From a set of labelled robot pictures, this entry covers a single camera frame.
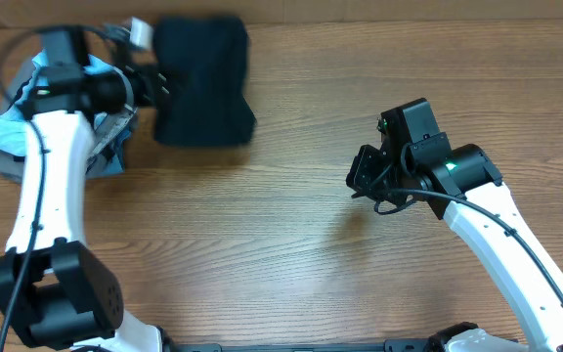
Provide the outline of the black t-shirt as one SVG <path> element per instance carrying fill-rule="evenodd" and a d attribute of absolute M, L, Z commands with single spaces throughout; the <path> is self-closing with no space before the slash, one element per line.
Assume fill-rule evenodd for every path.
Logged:
<path fill-rule="evenodd" d="M 157 142 L 183 148 L 251 142 L 256 117 L 243 95 L 249 44 L 236 16 L 160 20 L 152 45 L 169 97 L 157 106 Z"/>

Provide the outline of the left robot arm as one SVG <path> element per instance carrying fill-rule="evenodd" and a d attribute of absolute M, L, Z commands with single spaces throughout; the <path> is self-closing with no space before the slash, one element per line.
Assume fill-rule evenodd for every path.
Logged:
<path fill-rule="evenodd" d="M 152 45 L 139 20 L 98 30 L 111 42 L 111 67 L 91 71 L 86 25 L 36 29 L 45 61 L 17 97 L 26 152 L 19 209 L 0 256 L 0 336 L 29 348 L 70 351 L 160 351 L 175 345 L 160 327 L 128 312 L 115 274 L 88 248 L 83 225 L 90 164 L 139 108 L 167 94 L 155 66 L 131 55 Z"/>

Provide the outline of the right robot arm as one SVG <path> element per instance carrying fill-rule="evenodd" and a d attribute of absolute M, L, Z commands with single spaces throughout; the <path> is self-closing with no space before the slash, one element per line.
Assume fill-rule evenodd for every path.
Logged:
<path fill-rule="evenodd" d="M 346 184 L 374 211 L 425 202 L 480 260 L 525 334 L 523 344 L 475 324 L 441 330 L 428 351 L 563 351 L 563 273 L 520 214 L 503 176 L 474 144 L 452 148 L 429 102 L 384 111 L 381 145 L 360 147 Z"/>

